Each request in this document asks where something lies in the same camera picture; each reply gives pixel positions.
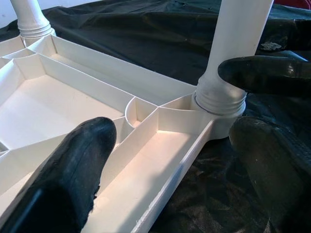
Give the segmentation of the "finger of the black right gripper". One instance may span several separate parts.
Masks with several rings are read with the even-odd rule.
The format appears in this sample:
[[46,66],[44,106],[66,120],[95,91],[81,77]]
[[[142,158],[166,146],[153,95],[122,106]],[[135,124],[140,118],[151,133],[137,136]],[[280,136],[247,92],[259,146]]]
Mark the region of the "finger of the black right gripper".
[[248,56],[221,62],[218,75],[248,93],[311,98],[311,62],[287,57]]

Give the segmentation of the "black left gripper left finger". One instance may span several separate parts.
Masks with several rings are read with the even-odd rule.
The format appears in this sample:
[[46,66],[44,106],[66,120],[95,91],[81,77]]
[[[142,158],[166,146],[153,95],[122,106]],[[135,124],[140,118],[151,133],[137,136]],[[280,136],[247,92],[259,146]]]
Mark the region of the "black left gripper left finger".
[[40,164],[0,216],[0,233],[81,233],[117,139],[115,123],[78,125]]

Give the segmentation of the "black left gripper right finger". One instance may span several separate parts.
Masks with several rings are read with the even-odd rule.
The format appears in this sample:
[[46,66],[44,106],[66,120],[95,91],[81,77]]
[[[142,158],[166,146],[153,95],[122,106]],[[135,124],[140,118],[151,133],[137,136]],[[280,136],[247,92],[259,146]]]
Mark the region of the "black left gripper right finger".
[[311,148],[251,116],[235,121],[229,139],[277,233],[311,233]]

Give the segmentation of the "white plastic table leg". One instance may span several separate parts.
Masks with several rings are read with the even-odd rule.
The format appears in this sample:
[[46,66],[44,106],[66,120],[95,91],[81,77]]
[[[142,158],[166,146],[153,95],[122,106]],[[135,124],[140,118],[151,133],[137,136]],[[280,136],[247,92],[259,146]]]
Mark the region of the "white plastic table leg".
[[245,107],[245,92],[218,75],[221,62],[253,56],[274,0],[222,0],[207,68],[200,77],[196,103],[215,115],[230,115]]
[[17,26],[21,36],[35,39],[50,34],[56,35],[37,0],[10,0],[10,2],[17,15]]

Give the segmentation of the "white plastic table top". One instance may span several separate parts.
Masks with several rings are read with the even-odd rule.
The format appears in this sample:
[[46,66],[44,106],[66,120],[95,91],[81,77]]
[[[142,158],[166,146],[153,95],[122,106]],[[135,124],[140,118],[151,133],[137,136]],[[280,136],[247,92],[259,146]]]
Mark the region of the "white plastic table top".
[[147,233],[204,144],[245,109],[213,115],[195,90],[53,35],[0,42],[0,216],[67,133],[107,117],[116,145],[82,233]]

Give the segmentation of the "black plastic table sheet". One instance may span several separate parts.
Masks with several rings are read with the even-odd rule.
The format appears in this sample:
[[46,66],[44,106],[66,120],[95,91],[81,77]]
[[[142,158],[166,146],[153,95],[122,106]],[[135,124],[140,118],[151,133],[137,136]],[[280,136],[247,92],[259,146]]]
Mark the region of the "black plastic table sheet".
[[[42,13],[55,30],[56,35],[50,35],[197,90],[221,2],[105,0]],[[21,36],[17,21],[0,29],[0,42],[18,36],[28,45],[43,38]],[[311,62],[311,10],[277,5],[274,0],[253,56]],[[207,111],[196,103],[196,90],[194,105]],[[311,148],[311,98],[244,92],[245,109],[236,120],[256,117],[272,122]],[[230,143],[229,131],[227,137],[204,144],[147,233],[277,233]]]

